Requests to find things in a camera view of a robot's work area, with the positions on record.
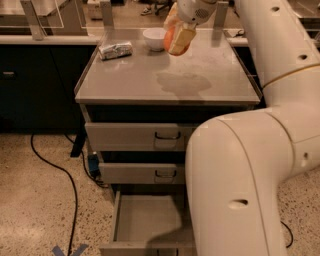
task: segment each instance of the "drawer handle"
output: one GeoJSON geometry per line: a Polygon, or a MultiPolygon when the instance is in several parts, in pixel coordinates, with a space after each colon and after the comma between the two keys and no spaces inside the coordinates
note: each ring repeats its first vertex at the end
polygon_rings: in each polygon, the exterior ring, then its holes
{"type": "MultiPolygon", "coordinates": [[[[159,249],[157,249],[157,256],[161,256],[159,249]]],[[[176,256],[179,256],[179,249],[176,249],[176,256]]]]}
{"type": "Polygon", "coordinates": [[[177,171],[174,170],[173,174],[159,174],[158,170],[155,171],[155,175],[158,178],[174,178],[177,176],[177,171]]]}
{"type": "Polygon", "coordinates": [[[181,132],[178,132],[178,135],[176,137],[161,137],[157,132],[154,133],[154,136],[159,140],[178,140],[181,137],[181,132]]]}

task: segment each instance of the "white bowl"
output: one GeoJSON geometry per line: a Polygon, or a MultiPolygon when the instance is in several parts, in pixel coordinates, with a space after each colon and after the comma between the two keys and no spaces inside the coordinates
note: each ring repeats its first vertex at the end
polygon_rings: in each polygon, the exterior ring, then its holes
{"type": "Polygon", "coordinates": [[[163,39],[165,34],[166,30],[163,28],[148,28],[143,31],[144,40],[152,51],[163,50],[163,39]]]}

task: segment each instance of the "lab bench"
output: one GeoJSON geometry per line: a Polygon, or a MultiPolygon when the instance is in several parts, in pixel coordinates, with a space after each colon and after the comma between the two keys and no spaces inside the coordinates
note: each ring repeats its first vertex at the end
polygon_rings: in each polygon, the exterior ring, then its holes
{"type": "Polygon", "coordinates": [[[108,31],[106,42],[129,40],[133,54],[108,61],[94,55],[75,89],[89,145],[115,194],[101,254],[196,255],[185,187],[188,140],[210,118],[253,109],[261,94],[222,31],[199,29],[180,57],[150,51],[142,32],[108,31]]]}

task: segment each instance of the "dark cabinet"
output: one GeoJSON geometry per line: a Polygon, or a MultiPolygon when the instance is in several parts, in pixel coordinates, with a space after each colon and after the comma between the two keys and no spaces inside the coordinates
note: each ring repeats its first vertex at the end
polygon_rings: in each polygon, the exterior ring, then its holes
{"type": "Polygon", "coordinates": [[[0,131],[78,132],[73,89],[94,45],[0,47],[0,131]]]}

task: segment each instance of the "open drawer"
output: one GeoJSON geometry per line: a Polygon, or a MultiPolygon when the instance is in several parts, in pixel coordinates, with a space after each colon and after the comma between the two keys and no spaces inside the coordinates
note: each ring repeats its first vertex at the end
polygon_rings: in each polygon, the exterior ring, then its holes
{"type": "Polygon", "coordinates": [[[184,185],[121,185],[103,256],[196,256],[184,185]]]}

